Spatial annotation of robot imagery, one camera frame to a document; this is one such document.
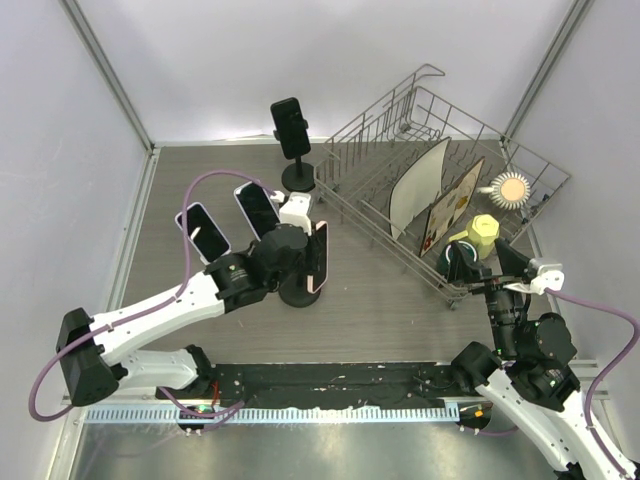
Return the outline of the black round-base phone stand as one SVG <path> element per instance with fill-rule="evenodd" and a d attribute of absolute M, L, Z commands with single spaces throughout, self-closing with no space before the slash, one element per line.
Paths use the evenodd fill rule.
<path fill-rule="evenodd" d="M 304 253 L 295 264 L 290 275 L 280 283 L 278 294 L 280 299 L 291 307 L 306 308 L 315 303 L 320 295 L 319 293 L 310 294 L 307 291 L 307 276 L 309 270 L 309 261 L 307 259 L 310 247 L 307 245 Z"/>

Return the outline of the black clamp phone stand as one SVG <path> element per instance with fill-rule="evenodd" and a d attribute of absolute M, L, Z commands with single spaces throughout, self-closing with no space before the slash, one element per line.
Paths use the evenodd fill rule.
<path fill-rule="evenodd" d="M 290 160 L 282 172 L 281 182 L 290 192 L 308 193 L 315 188 L 313 166 L 302 160 L 302 157 Z"/>

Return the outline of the black phone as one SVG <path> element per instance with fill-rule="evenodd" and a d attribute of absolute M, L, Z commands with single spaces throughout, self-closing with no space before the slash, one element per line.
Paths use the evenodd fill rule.
<path fill-rule="evenodd" d="M 274 121 L 274 136 L 279 141 L 284 157 L 289 160 L 311 151 L 308 123 L 303 117 L 297 98 L 290 97 L 273 103 L 270 112 Z"/>

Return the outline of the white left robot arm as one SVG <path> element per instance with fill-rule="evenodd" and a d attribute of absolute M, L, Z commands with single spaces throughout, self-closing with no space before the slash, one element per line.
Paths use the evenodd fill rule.
<path fill-rule="evenodd" d="M 175 398 L 205 397 L 215 372 L 201 348 L 156 352 L 145 345 L 258 303 L 270 293 L 290 306 L 306 308 L 326 283 L 327 264 L 326 222 L 317 223 L 310 233 L 282 224 L 248 249 L 219 257 L 176 291 L 95 316 L 82 308 L 68 312 L 56 350 L 72 405 L 92 405 L 130 388 L 153 387 Z"/>

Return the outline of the phone with pink case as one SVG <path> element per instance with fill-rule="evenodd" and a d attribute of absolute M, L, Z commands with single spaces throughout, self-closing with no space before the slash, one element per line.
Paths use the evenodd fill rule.
<path fill-rule="evenodd" d="M 309 244 L 307 259 L 309 270 L 307 276 L 307 291 L 310 294 L 319 293 L 328 278 L 329 255 L 329 225 L 326 221 L 319 221 L 315 225 Z"/>

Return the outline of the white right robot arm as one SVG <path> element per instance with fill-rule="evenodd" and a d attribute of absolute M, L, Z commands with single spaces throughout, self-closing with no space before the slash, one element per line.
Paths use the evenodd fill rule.
<path fill-rule="evenodd" d="M 577 354 L 564 318 L 548 312 L 528 317 L 534 295 L 562 293 L 564 273 L 556 262 L 528 258 L 508 241 L 494 242 L 498 274 L 459 241 L 448 246 L 447 280 L 483 295 L 494 340 L 472 342 L 451 362 L 451 380 L 465 395 L 480 394 L 501 410 L 538 448 L 559 479 L 636 479 L 639 465 L 611 440 L 595 418 L 592 399 L 604 377 L 630 353 L 634 334 L 584 389 L 570 363 Z"/>

